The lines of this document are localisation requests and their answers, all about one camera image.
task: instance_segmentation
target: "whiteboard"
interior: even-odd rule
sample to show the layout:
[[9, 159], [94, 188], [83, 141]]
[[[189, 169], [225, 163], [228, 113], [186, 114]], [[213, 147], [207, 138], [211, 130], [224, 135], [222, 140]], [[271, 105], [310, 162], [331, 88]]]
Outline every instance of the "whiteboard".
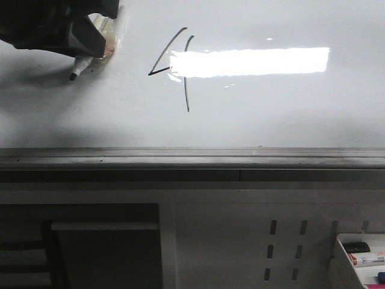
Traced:
[[[199, 55], [330, 52], [324, 72], [149, 76], [182, 28], [156, 69], [191, 36]], [[385, 146], [384, 1], [122, 0], [117, 32], [108, 65], [75, 82], [72, 58], [1, 42], [0, 148]]]

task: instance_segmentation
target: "blue marker cap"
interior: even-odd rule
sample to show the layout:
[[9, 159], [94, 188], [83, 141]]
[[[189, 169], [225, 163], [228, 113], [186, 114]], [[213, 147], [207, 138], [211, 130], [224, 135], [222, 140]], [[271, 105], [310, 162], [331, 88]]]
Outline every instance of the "blue marker cap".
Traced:
[[378, 283], [385, 284], [385, 272], [379, 272]]

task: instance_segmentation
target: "black marker cap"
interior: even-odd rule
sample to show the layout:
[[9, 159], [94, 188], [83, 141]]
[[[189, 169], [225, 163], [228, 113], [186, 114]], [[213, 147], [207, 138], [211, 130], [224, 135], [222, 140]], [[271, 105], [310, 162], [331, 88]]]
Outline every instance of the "black marker cap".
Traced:
[[371, 251], [371, 248], [365, 242], [344, 243], [342, 244], [342, 246], [347, 252], [347, 254], [368, 253]]

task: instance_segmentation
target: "black marker line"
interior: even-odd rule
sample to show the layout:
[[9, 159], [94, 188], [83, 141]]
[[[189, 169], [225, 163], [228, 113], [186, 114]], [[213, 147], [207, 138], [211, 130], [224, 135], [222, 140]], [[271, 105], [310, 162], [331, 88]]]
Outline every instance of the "black marker line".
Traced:
[[167, 68], [163, 68], [163, 69], [161, 69], [161, 70], [155, 71], [156, 66], [159, 64], [159, 62], [161, 61], [161, 59], [162, 59], [162, 57], [164, 56], [164, 54], [165, 54], [165, 53], [167, 52], [167, 50], [170, 48], [171, 44], [173, 44], [173, 42], [178, 38], [178, 36], [179, 36], [183, 31], [185, 31], [185, 30], [187, 30], [187, 27], [183, 27], [183, 28], [182, 28], [181, 30], [179, 30], [178, 33], [175, 34], [175, 36], [171, 39], [171, 41], [168, 43], [168, 45], [167, 45], [167, 46], [165, 47], [165, 49], [162, 51], [162, 54], [161, 54], [161, 56], [159, 56], [158, 60], [156, 61], [155, 65], [154, 65], [154, 67], [153, 67], [152, 70], [150, 71], [149, 76], [170, 69], [170, 67], [167, 67]]
[[[187, 52], [188, 47], [190, 46], [190, 42], [192, 41], [192, 39], [193, 39], [194, 37], [195, 37], [195, 36], [192, 35], [192, 36], [190, 36], [190, 38], [187, 40], [185, 52]], [[188, 91], [187, 91], [187, 78], [186, 78], [186, 77], [183, 77], [183, 81], [184, 81], [184, 83], [185, 83], [185, 96], [186, 96], [187, 112], [190, 112], [190, 103], [189, 103], [189, 100], [188, 100]]]

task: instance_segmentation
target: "marker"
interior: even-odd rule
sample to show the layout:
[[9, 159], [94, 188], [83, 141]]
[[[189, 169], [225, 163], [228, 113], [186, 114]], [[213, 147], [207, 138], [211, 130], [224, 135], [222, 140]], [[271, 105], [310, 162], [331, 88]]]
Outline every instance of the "marker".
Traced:
[[93, 59], [92, 56], [76, 57], [70, 80], [74, 81], [88, 66], [90, 66]]

